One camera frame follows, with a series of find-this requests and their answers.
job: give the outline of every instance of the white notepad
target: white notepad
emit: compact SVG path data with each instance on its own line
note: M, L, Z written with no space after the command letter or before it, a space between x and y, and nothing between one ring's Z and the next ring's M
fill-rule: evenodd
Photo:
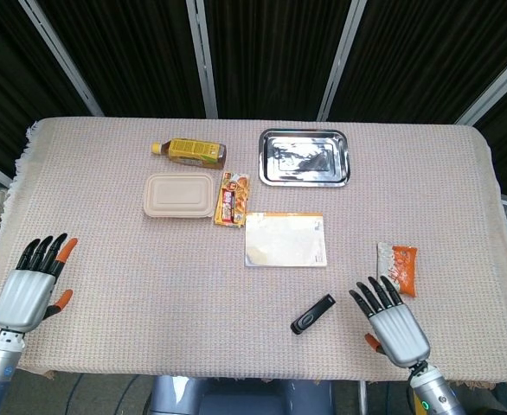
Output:
M322 214L250 213L246 266L326 266Z

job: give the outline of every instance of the robotic hand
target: robotic hand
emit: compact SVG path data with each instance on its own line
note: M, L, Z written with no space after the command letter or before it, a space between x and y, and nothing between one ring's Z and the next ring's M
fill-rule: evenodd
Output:
M51 236L42 243L39 239L33 240L3 286L0 294L0 405L25 348L23 337L43 320L61 312L73 295L71 290L66 290L57 303L48 306L57 278L77 243L76 238L69 240L58 255L66 237L66 233L60 235L48 252Z
M427 363L430 345L411 310L402 302L392 283L386 277L381 277L381 280L388 294L376 279L369 277L380 302L363 283L357 283L357 287L367 301L354 290L350 291L369 319L378 341L370 334L365 339L376 352L385 354L397 367L411 370L408 383L428 413L464 415L465 411L438 368Z

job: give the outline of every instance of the cable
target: cable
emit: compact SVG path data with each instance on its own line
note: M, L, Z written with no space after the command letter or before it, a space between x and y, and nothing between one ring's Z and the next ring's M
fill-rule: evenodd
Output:
M148 399L144 404L144 408L142 409L142 415L149 415L148 412L150 411L150 404L151 404L151 393L148 395Z
M411 414L415 414L415 409L413 408L413 402L412 402L412 396L411 396L411 393L409 393L409 391L411 390L411 386L408 385L408 387L406 387L406 398L408 399L408 405L409 405L409 413Z
M71 393L69 394L69 397L67 398L67 403L65 404L65 415L69 414L69 406L71 405L71 399L73 398L73 394L77 386L79 385L80 381L82 380L82 377L84 376L83 373L79 375L79 379L77 379L76 382L74 382L73 389L71 389Z
M125 390L123 391L123 394L121 395L121 398L119 398L119 402L117 403L117 407L115 408L115 412L113 413L113 415L117 415L117 412L119 412L119 408L123 404L123 399L125 398L126 393L129 391L129 389L131 388L131 386L134 383L134 381L136 379L138 379L138 376L140 376L140 375L139 374L135 374L134 376L132 376L131 381L128 383L128 385L126 386Z
M386 382L386 404L384 405L384 413L388 415L388 398L390 396L390 382Z

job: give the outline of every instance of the black backdrop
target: black backdrop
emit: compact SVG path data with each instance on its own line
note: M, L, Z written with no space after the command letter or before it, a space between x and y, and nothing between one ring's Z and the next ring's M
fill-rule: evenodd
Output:
M204 2L220 117L314 120L350 0ZM185 0L39 4L105 115L205 116ZM368 0L329 120L451 124L506 66L507 2ZM17 0L0 2L0 170L35 120L88 114ZM476 127L507 194L507 95Z

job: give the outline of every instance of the black usb flash drive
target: black usb flash drive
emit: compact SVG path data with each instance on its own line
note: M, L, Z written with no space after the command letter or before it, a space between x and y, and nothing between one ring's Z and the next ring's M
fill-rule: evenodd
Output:
M296 319L291 325L290 329L296 335L301 335L304 330L310 327L317 319L323 315L323 313L334 305L336 300L332 298L331 294L327 294L321 298L317 304L308 309L298 319Z

